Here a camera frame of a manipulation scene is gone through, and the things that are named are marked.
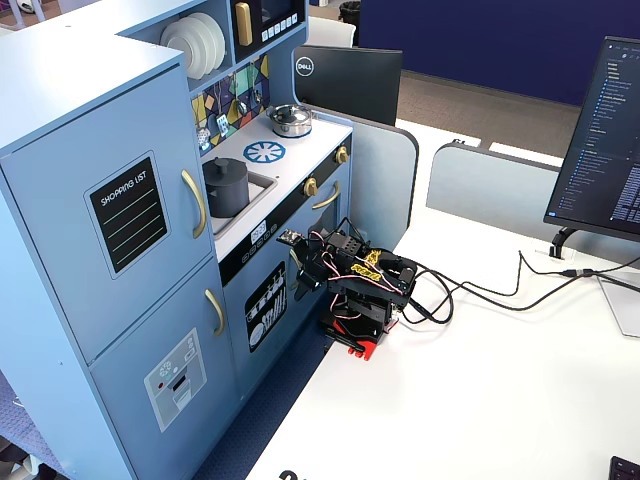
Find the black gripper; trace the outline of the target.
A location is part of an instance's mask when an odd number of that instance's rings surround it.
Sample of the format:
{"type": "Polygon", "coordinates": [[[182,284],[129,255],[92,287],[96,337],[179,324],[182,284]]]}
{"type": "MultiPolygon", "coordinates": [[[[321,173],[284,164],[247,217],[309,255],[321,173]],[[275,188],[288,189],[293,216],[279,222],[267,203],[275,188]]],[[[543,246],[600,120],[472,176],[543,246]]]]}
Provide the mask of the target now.
{"type": "Polygon", "coordinates": [[[317,233],[311,233],[308,238],[301,238],[295,247],[289,250],[289,255],[299,271],[294,294],[296,301],[300,301],[307,292],[315,292],[321,286],[320,281],[327,280],[328,267],[322,258],[324,252],[324,239],[317,233]]]}

